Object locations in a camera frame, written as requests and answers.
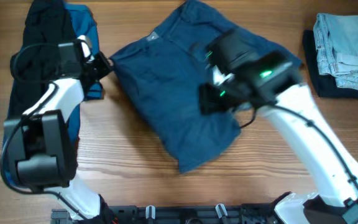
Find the dark blue denim shorts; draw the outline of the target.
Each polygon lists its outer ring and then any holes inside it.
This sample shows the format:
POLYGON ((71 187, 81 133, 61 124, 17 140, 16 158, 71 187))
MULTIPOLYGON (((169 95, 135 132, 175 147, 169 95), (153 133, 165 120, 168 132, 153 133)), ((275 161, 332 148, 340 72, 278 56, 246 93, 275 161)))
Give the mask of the dark blue denim shorts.
POLYGON ((187 1, 111 57, 126 95, 181 173, 217 158, 240 135, 232 113, 203 115, 199 106, 199 87, 212 79, 206 46, 233 28, 215 8, 187 1))

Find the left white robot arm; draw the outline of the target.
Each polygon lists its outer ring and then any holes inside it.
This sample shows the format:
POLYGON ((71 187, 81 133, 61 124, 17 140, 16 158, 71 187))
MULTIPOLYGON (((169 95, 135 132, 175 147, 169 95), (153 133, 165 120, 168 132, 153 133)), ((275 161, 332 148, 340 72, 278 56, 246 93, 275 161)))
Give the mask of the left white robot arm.
POLYGON ((4 122, 7 134, 0 157, 4 185, 22 195, 51 195, 77 223, 114 223, 116 217, 103 197, 78 177, 77 153, 67 121, 92 85, 111 71, 102 52, 62 53, 58 74, 36 80, 48 90, 32 107, 4 122))

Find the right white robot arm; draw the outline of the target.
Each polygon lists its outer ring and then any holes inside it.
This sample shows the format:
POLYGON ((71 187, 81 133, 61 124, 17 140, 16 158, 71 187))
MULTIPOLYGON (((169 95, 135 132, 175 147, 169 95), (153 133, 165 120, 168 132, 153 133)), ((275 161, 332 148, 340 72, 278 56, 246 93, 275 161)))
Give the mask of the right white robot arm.
POLYGON ((236 106, 249 102, 293 149, 316 190, 289 193, 272 204, 279 223, 358 223, 358 162, 316 106, 291 60, 278 51, 261 58, 250 52, 210 50, 218 98, 236 106))

